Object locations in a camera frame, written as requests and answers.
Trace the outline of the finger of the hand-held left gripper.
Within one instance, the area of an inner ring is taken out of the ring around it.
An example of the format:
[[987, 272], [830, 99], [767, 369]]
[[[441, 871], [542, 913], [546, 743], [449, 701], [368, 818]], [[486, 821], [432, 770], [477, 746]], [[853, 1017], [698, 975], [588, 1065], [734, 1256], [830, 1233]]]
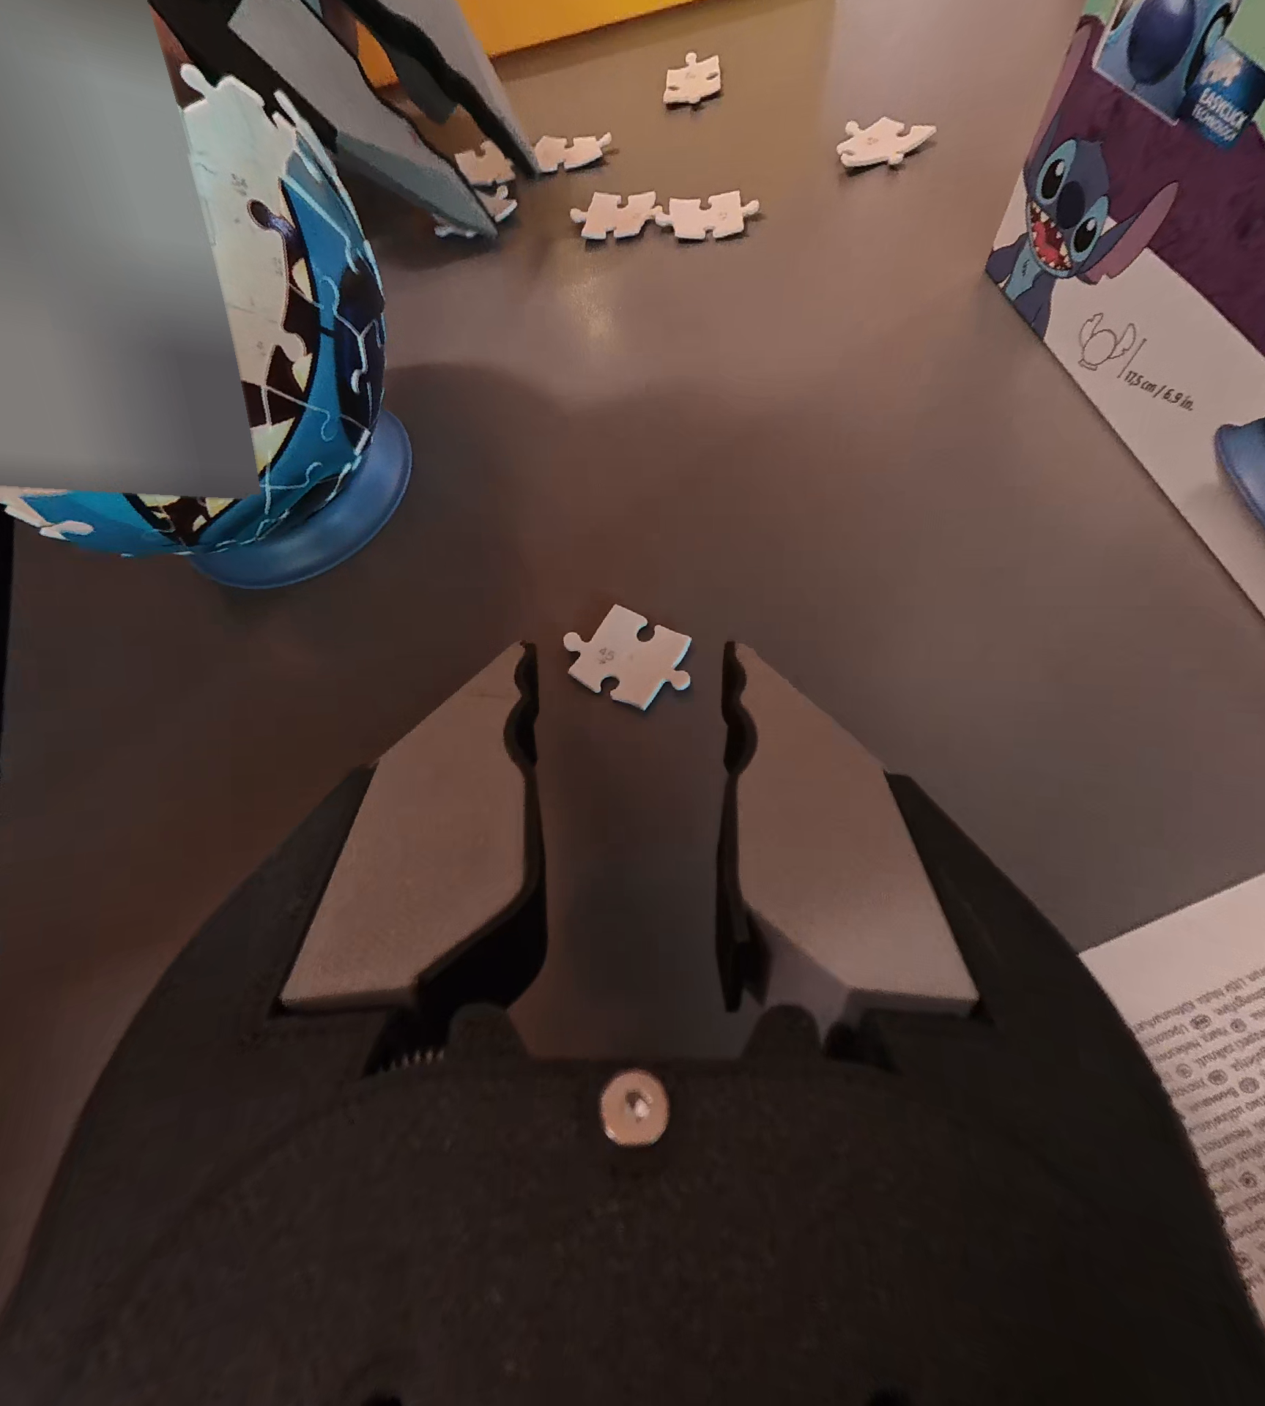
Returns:
[[535, 154], [459, 3], [384, 3], [382, 47], [417, 109], [439, 123], [461, 108], [524, 173]]
[[208, 69], [254, 84], [264, 99], [318, 119], [344, 167], [469, 238], [495, 238], [479, 195], [457, 165], [368, 86], [360, 63], [306, 3], [155, 3], [159, 19]]

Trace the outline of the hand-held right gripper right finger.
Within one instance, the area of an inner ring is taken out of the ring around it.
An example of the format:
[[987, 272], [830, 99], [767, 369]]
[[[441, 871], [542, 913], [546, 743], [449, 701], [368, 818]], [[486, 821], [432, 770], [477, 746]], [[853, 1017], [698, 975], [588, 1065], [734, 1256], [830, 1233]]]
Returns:
[[883, 762], [752, 648], [721, 655], [716, 959], [728, 1012], [965, 1017], [977, 990]]

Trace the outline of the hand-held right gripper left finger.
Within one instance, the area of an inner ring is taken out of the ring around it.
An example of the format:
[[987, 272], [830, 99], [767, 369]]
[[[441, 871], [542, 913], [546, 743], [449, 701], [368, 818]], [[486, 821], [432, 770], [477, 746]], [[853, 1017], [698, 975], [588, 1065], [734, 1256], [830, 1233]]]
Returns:
[[538, 655], [513, 643], [371, 767], [282, 989], [293, 1012], [510, 1006], [547, 951]]

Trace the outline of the blue puzzle ball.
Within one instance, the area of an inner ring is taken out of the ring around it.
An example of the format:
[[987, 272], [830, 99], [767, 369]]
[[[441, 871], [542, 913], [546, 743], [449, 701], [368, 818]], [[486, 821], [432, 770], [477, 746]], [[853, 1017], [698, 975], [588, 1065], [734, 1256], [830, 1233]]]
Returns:
[[168, 59], [219, 271], [258, 485], [244, 498], [0, 485], [43, 538], [130, 559], [253, 545], [324, 506], [382, 405], [384, 294], [339, 170], [286, 98]]

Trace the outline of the white puzzle piece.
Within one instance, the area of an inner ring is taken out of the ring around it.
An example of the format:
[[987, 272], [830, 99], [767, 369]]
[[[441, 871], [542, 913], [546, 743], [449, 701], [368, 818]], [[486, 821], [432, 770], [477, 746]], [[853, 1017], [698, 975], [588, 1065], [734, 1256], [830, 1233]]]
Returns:
[[609, 605], [588, 638], [575, 630], [565, 634], [565, 648], [576, 655], [568, 675], [588, 692], [600, 694], [608, 678], [615, 681], [609, 696], [644, 711], [662, 691], [690, 688], [692, 678], [682, 669], [692, 638], [663, 625], [649, 625], [644, 617], [624, 605]]

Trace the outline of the blue ball stand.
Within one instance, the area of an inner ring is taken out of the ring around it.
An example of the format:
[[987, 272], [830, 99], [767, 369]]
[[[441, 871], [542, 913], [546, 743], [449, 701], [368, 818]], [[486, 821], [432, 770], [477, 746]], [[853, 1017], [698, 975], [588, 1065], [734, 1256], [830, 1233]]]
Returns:
[[363, 552], [404, 498], [414, 467], [410, 434], [379, 411], [369, 445], [339, 492], [299, 525], [224, 552], [194, 554], [193, 568], [235, 589], [278, 589], [311, 582]]

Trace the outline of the group of white puzzle pieces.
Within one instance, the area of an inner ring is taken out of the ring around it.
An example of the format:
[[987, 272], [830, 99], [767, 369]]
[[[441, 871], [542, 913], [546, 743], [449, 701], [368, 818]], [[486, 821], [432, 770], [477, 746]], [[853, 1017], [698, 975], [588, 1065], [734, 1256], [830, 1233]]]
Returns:
[[[720, 58], [689, 52], [682, 65], [665, 73], [662, 102], [665, 108], [696, 108], [720, 96], [721, 84]], [[876, 165], [898, 167], [934, 134], [934, 127], [907, 127], [891, 115], [883, 115], [870, 127], [851, 119], [846, 124], [846, 139], [834, 144], [834, 154], [848, 171]], [[581, 136], [547, 132], [533, 144], [533, 164], [540, 175], [568, 173], [598, 165], [609, 148], [609, 132]], [[500, 223], [515, 214], [517, 201], [510, 195], [515, 167], [491, 140], [486, 139], [477, 148], [459, 152], [454, 162], [490, 219]], [[588, 197], [586, 206], [570, 209], [568, 218], [585, 241], [638, 238], [649, 223], [656, 223], [673, 234], [678, 241], [690, 244], [741, 235], [749, 219], [759, 210], [760, 203], [743, 201], [737, 190], [723, 190], [704, 199], [667, 199], [665, 203], [654, 190], [630, 197], [598, 190]]]

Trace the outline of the cartoon printed puzzle box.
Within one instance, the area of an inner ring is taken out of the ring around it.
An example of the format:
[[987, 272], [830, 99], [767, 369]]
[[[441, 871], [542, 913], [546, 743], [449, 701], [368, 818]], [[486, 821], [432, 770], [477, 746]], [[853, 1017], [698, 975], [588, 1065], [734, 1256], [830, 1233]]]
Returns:
[[1265, 620], [1265, 3], [1089, 3], [985, 275]]

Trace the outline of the yellow plastic bin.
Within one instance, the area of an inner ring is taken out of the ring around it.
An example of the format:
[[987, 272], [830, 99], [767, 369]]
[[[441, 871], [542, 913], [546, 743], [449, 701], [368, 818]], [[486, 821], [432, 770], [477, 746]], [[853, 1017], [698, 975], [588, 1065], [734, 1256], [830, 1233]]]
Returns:
[[393, 80], [391, 52], [412, 44], [449, 65], [493, 58], [684, 9], [689, 3], [314, 3], [340, 47], [379, 84]]

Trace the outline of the white instruction leaflet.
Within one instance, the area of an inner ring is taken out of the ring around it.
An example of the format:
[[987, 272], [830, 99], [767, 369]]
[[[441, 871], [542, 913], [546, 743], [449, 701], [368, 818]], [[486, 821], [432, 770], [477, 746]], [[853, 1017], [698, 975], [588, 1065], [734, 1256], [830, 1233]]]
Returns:
[[1080, 962], [1160, 1076], [1265, 1324], [1265, 872]]

